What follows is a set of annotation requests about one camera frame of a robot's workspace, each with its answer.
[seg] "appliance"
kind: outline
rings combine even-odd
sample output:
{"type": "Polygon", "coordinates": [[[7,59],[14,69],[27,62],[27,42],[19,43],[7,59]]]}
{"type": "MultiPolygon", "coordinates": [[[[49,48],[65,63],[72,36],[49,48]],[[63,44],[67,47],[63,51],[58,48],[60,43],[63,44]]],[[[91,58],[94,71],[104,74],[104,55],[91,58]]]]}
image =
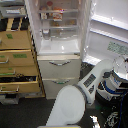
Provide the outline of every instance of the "appliance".
{"type": "Polygon", "coordinates": [[[96,65],[128,54],[127,0],[25,0],[25,4],[39,56],[80,54],[83,62],[96,65]]]}

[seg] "open drawer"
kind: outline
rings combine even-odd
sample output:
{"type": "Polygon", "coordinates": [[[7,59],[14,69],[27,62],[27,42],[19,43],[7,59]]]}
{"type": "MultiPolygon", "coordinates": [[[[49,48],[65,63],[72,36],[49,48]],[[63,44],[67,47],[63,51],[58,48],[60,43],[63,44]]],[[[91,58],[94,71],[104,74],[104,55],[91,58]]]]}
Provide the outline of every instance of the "open drawer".
{"type": "Polygon", "coordinates": [[[16,77],[16,76],[37,76],[37,68],[33,66],[24,67],[5,67],[0,68],[0,77],[16,77]]]}
{"type": "Polygon", "coordinates": [[[0,83],[0,94],[4,94],[4,93],[30,93],[30,92],[40,92],[37,77],[34,77],[33,80],[31,79],[30,81],[27,81],[27,82],[0,83]]]}
{"type": "Polygon", "coordinates": [[[28,31],[0,32],[0,49],[29,49],[28,31]]]}
{"type": "Polygon", "coordinates": [[[34,65],[31,50],[0,51],[0,67],[34,65]]]}

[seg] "wooden drawer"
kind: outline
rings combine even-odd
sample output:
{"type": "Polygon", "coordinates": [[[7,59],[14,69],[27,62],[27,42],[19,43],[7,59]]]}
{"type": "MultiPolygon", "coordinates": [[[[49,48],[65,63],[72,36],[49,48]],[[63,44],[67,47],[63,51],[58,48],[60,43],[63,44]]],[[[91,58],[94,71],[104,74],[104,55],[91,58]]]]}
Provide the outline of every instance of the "wooden drawer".
{"type": "Polygon", "coordinates": [[[55,99],[58,92],[65,87],[66,85],[77,84],[79,81],[76,79],[51,79],[51,80],[43,80],[44,89],[46,93],[47,99],[55,99]]]}
{"type": "Polygon", "coordinates": [[[80,76],[81,59],[79,56],[60,56],[60,58],[38,56],[37,60],[43,79],[78,78],[80,76]]]}
{"type": "Polygon", "coordinates": [[[31,82],[0,83],[0,94],[39,92],[39,83],[36,79],[31,82]]]}
{"type": "Polygon", "coordinates": [[[34,65],[31,50],[0,51],[0,67],[34,65]]]}
{"type": "Polygon", "coordinates": [[[5,67],[0,68],[0,77],[16,77],[19,74],[24,76],[37,76],[36,66],[25,66],[25,67],[5,67]]]}
{"type": "Polygon", "coordinates": [[[31,48],[28,31],[0,32],[0,49],[31,48]]]}

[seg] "refrigerator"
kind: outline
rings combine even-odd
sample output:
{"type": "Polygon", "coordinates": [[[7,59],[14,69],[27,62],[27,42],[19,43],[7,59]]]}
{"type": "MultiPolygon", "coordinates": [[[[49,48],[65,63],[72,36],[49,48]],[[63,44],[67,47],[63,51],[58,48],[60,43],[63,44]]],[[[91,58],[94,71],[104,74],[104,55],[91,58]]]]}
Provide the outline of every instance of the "refrigerator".
{"type": "Polygon", "coordinates": [[[128,55],[128,0],[25,0],[47,99],[77,84],[81,62],[128,55]]]}

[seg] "wooden cabinet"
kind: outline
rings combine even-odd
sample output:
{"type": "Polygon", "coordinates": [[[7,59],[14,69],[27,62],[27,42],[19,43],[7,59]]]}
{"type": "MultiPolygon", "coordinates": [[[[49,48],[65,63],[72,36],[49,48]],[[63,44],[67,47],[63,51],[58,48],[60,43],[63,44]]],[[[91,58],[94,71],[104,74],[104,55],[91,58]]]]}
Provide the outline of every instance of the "wooden cabinet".
{"type": "Polygon", "coordinates": [[[29,31],[0,32],[0,49],[31,49],[29,31]]]}
{"type": "Polygon", "coordinates": [[[0,32],[0,94],[45,96],[30,31],[11,31],[10,21],[9,28],[0,32]]]}

